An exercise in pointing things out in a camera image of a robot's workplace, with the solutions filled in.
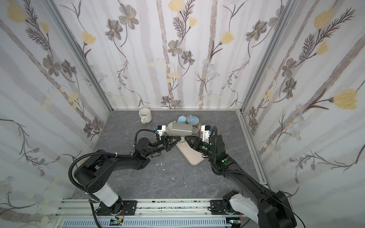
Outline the large grey mug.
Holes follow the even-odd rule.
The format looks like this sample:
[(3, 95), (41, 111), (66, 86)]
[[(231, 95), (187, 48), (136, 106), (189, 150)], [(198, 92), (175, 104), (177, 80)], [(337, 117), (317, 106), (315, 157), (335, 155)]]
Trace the large grey mug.
[(166, 128), (170, 136), (199, 136), (198, 129), (190, 124), (171, 122)]

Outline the blue butterfly mug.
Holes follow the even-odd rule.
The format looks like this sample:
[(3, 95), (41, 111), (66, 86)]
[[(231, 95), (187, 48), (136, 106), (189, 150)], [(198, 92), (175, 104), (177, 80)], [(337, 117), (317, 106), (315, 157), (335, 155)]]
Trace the blue butterfly mug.
[(198, 128), (200, 122), (198, 117), (192, 115), (186, 116), (186, 121), (189, 125), (192, 125), (195, 128)]

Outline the cream yellow mug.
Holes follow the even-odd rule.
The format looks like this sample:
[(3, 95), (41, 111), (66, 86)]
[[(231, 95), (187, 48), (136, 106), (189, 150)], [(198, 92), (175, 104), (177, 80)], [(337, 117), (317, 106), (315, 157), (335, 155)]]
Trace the cream yellow mug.
[(138, 114), (142, 124), (148, 124), (152, 121), (152, 114), (150, 109), (143, 108), (139, 110)]

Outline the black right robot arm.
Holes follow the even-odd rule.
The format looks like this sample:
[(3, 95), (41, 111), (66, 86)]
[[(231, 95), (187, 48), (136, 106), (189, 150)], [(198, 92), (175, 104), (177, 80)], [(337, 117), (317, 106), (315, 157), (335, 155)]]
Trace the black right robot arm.
[(208, 142), (197, 136), (186, 136), (188, 145), (207, 156), (214, 174), (223, 176), (235, 183), (248, 195), (236, 193), (228, 202), (233, 211), (242, 213), (256, 222), (260, 228), (295, 228), (297, 221), (287, 196), (273, 192), (253, 177), (249, 176), (239, 164), (225, 151), (221, 135), (212, 135)]

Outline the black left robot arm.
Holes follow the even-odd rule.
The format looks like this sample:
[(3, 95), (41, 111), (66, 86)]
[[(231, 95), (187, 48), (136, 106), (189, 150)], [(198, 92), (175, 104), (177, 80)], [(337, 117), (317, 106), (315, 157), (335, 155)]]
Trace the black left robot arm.
[(170, 151), (181, 137), (161, 136), (152, 143), (146, 137), (140, 138), (134, 146), (135, 151), (131, 155), (108, 153), (98, 150), (76, 159), (68, 170), (68, 177), (77, 188), (100, 201), (108, 208), (121, 208), (120, 196), (107, 183), (114, 171), (141, 170), (145, 168), (150, 157), (160, 154), (162, 151)]

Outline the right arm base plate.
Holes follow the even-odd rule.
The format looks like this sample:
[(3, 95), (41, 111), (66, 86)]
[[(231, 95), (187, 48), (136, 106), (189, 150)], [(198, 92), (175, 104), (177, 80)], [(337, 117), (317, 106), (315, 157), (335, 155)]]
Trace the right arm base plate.
[(230, 203), (224, 199), (210, 200), (210, 207), (208, 210), (212, 215), (240, 215), (240, 213), (234, 211)]

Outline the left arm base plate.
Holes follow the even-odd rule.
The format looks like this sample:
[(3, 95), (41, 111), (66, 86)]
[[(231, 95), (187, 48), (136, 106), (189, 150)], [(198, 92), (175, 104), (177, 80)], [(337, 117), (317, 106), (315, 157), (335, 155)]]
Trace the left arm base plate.
[(136, 200), (118, 200), (111, 207), (107, 207), (105, 203), (101, 202), (96, 209), (98, 216), (134, 216), (137, 207)]

